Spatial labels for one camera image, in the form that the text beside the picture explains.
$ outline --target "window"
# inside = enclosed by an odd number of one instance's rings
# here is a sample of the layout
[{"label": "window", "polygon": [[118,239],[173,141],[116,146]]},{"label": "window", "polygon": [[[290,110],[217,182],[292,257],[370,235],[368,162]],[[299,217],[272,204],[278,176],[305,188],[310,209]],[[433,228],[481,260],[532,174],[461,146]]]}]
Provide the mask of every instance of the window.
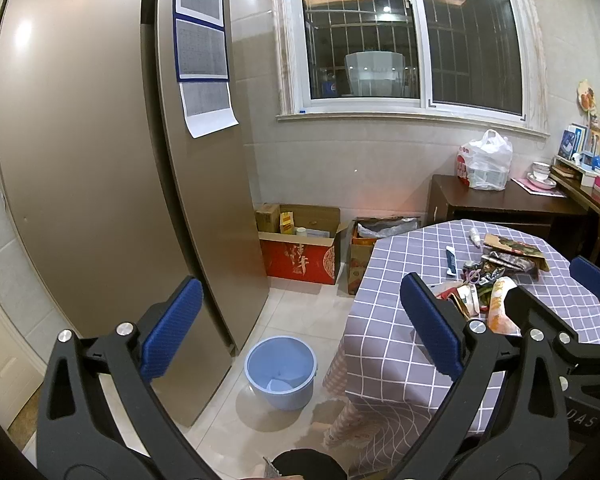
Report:
[{"label": "window", "polygon": [[546,136],[532,0],[273,3],[283,116],[446,116]]},{"label": "window", "polygon": [[420,98],[410,0],[302,2],[312,98]]},{"label": "window", "polygon": [[522,115],[522,68],[509,0],[423,0],[433,102]]}]

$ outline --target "refrigerator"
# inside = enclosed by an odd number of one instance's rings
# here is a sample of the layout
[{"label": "refrigerator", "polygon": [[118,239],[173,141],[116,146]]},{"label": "refrigerator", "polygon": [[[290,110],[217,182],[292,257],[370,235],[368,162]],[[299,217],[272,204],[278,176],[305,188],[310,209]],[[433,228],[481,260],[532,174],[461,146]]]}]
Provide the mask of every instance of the refrigerator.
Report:
[{"label": "refrigerator", "polygon": [[269,287],[240,126],[190,134],[174,42],[173,0],[6,0],[0,182],[33,266],[83,337],[137,321],[188,274],[203,282],[203,309],[152,383],[189,426]]}]

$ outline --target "plate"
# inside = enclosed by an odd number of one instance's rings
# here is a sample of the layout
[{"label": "plate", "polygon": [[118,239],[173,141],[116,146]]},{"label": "plate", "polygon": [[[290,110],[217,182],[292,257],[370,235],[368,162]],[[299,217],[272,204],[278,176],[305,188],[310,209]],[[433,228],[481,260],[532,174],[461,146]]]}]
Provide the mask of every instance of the plate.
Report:
[{"label": "plate", "polygon": [[526,178],[529,180],[529,182],[531,182],[531,184],[536,186],[538,189],[547,190],[553,189],[556,186],[555,180],[550,177],[547,177],[544,180],[538,180],[536,179],[536,177],[534,177],[533,173],[529,173],[526,176]]}]

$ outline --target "wooden desk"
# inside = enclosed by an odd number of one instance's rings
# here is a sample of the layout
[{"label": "wooden desk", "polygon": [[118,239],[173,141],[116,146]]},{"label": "wooden desk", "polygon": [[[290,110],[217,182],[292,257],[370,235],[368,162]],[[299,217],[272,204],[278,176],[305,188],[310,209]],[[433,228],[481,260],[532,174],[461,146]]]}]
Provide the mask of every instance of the wooden desk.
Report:
[{"label": "wooden desk", "polygon": [[587,227],[587,209],[571,198],[531,195],[512,181],[503,191],[471,189],[451,175],[431,179],[427,224],[463,218],[517,229],[574,258]]},{"label": "wooden desk", "polygon": [[583,208],[591,209],[596,214],[600,214],[600,193],[595,191],[593,187],[583,186],[577,176],[575,178],[566,178],[555,173],[555,171],[551,172],[551,178],[557,182],[561,190],[583,206]]}]

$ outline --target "white floor tile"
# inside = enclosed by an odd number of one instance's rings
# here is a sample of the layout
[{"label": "white floor tile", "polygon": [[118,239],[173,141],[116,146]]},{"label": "white floor tile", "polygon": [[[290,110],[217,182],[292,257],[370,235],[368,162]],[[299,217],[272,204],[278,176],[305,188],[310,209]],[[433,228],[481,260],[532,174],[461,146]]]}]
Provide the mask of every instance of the white floor tile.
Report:
[{"label": "white floor tile", "polygon": [[29,439],[29,441],[27,442],[26,446],[22,450],[22,454],[34,466],[37,465],[38,461],[36,459],[36,433],[34,433],[32,435],[32,437]]},{"label": "white floor tile", "polygon": [[285,293],[285,289],[289,280],[283,280],[282,278],[272,278],[269,276],[269,297],[262,307],[260,317],[258,318],[257,324],[266,326],[274,313],[280,298]]},{"label": "white floor tile", "polygon": [[102,391],[107,399],[111,416],[118,427],[118,431],[122,435],[125,433],[135,433],[131,420],[126,414],[126,410],[122,405],[122,400],[120,400],[116,386],[113,383],[113,378],[109,374],[100,374],[99,378]]},{"label": "white floor tile", "polygon": [[142,440],[140,440],[140,437],[135,431],[121,431],[120,435],[122,436],[122,440],[125,441],[125,444],[129,449],[133,449],[138,453],[142,453],[145,456],[149,456],[149,454],[146,452],[146,449],[144,448],[144,444],[142,444]]},{"label": "white floor tile", "polygon": [[[267,327],[262,338],[289,333]],[[338,341],[310,335],[301,339],[311,346],[318,359],[312,400],[301,411],[276,410],[254,393],[242,373],[198,446],[198,452],[212,468],[235,478],[248,478],[262,463],[263,456],[273,459],[297,447],[327,452],[322,447],[324,429],[340,413],[343,402],[328,397],[322,379]],[[329,453],[348,469],[359,450],[341,447]]]},{"label": "white floor tile", "polygon": [[253,345],[255,345],[262,336],[262,332],[265,328],[261,325],[256,325],[253,327],[251,331],[251,335],[247,339],[247,342],[244,345],[244,348],[240,352],[240,354],[234,359],[234,363],[231,366],[231,369],[228,371],[227,375],[224,377],[222,384],[216,390],[216,393],[209,401],[208,405],[205,409],[200,413],[200,416],[196,419],[193,426],[190,430],[183,431],[184,436],[189,441],[189,443],[194,447],[198,447],[202,438],[205,436],[209,427],[211,427],[211,423],[216,418],[216,415],[222,408],[226,398],[231,393],[232,388],[234,387],[235,382],[240,377],[242,373],[242,367],[244,366],[244,358],[248,354],[249,350]]},{"label": "white floor tile", "polygon": [[237,480],[236,478],[229,476],[225,473],[223,473],[222,471],[216,471],[216,474],[222,479],[222,480]]},{"label": "white floor tile", "polygon": [[342,291],[340,282],[336,285],[291,282],[268,326],[340,340],[352,304],[353,296]]}]

